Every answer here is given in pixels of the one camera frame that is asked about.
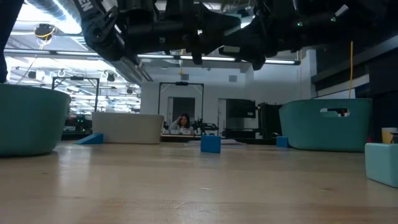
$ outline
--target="bin handle hole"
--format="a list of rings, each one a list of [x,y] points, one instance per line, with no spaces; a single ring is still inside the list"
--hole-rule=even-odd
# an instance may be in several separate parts
[[[350,114],[347,108],[322,108],[319,112],[326,118],[344,118]]]

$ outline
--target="woman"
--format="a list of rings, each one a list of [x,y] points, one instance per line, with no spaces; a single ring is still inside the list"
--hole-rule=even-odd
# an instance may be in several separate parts
[[[169,127],[169,130],[191,130],[193,131],[193,127],[190,125],[189,115],[183,114],[179,116]]]

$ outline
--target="yellow cup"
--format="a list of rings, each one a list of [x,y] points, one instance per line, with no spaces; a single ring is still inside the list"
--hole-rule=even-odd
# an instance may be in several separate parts
[[[392,144],[393,136],[392,136],[391,132],[397,132],[397,131],[398,131],[398,128],[382,128],[381,129],[381,137],[383,140],[383,144]]]

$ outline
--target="blue cube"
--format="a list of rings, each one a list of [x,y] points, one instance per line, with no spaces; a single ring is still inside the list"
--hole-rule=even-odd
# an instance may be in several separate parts
[[[289,147],[289,142],[287,141],[287,137],[285,137],[285,136],[276,137],[276,146],[277,147]]]
[[[202,136],[200,139],[200,151],[220,153],[221,137],[220,136]]]
[[[366,175],[391,187],[398,187],[398,144],[365,145]]]

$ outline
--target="blue block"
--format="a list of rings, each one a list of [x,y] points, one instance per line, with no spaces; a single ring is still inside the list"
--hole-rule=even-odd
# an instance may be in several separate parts
[[[87,136],[77,141],[75,144],[103,144],[103,143],[104,143],[104,135],[101,133],[97,133]]]
[[[202,136],[200,139],[200,151],[220,153],[221,137],[220,136]]]
[[[366,175],[391,187],[398,187],[398,144],[365,145]]]
[[[276,146],[277,147],[289,147],[289,142],[287,141],[287,137],[285,137],[285,136],[276,137]]]

